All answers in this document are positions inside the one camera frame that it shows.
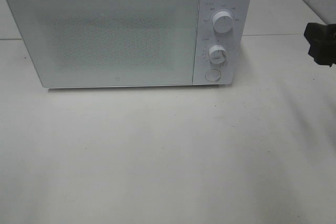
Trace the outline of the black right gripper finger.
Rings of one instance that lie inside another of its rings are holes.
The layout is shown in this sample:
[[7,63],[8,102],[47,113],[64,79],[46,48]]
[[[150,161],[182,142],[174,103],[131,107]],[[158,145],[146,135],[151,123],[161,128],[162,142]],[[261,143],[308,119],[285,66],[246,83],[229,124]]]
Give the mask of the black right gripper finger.
[[331,67],[335,64],[335,43],[313,41],[310,44],[308,55],[314,59],[316,64]]
[[307,23],[303,35],[308,42],[335,42],[335,24]]

